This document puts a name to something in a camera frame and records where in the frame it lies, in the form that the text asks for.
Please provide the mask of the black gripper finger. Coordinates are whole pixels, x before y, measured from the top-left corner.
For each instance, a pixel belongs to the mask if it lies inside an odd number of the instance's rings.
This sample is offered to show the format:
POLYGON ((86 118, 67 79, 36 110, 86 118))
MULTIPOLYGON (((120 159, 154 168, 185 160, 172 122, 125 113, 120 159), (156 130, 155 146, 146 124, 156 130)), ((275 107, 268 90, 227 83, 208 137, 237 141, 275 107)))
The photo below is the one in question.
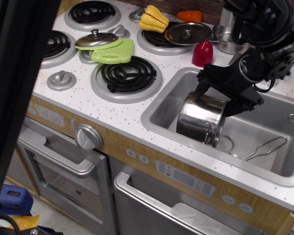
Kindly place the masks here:
POLYGON ((231 99, 229 102, 227 102, 222 115, 224 117, 231 117, 245 111, 252 111, 254 110, 255 106, 256 103, 248 99, 231 99))
POLYGON ((206 82, 199 82, 199 84, 197 85, 194 91, 194 96, 196 97, 196 99, 202 97, 202 95, 205 94, 210 87, 211 86, 206 82))

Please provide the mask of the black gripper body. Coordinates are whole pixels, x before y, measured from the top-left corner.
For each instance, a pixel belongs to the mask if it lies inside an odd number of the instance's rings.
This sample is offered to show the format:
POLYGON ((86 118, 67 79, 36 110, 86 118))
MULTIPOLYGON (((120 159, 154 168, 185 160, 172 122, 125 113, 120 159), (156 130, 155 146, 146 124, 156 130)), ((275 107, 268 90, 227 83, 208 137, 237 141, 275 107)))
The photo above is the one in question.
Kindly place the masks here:
POLYGON ((220 67, 205 64, 197 75, 198 83, 206 82, 218 92, 231 99, 248 99, 256 105, 262 105, 264 99, 254 89, 253 85, 262 81, 265 73, 261 69, 265 66, 267 50, 260 47, 249 48, 241 63, 241 69, 231 65, 220 67))

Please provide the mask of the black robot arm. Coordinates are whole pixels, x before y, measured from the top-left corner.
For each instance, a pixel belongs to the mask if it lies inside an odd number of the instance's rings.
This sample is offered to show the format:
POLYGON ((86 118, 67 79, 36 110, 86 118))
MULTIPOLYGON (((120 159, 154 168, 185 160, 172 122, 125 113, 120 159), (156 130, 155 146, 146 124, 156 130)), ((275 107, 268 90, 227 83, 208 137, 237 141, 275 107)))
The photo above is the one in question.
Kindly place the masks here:
POLYGON ((257 83, 283 80, 294 65, 294 7, 288 0, 226 0, 225 9, 236 17, 232 40, 251 47, 232 65, 206 64, 197 75, 194 96, 214 88, 230 100, 223 115, 254 110, 264 103, 257 83))

